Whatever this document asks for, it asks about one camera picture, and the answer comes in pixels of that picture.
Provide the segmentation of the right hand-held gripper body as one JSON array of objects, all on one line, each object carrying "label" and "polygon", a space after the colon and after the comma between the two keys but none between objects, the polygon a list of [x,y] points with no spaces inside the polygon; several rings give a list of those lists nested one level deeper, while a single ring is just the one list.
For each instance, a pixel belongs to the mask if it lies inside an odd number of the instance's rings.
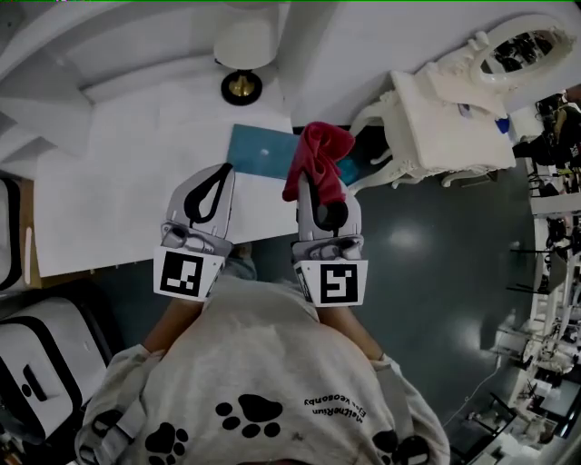
[{"label": "right hand-held gripper body", "polygon": [[368,267],[362,235],[295,242],[292,264],[303,296],[317,308],[363,303]]}]

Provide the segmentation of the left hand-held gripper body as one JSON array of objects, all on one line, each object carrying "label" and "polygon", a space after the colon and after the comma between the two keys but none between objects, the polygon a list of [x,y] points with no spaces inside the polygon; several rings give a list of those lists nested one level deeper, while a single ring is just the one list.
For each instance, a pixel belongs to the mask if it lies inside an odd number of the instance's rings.
[{"label": "left hand-held gripper body", "polygon": [[168,214],[161,245],[154,250],[153,291],[187,301],[207,300],[232,250],[226,239],[230,217],[216,213],[199,224],[177,212]]}]

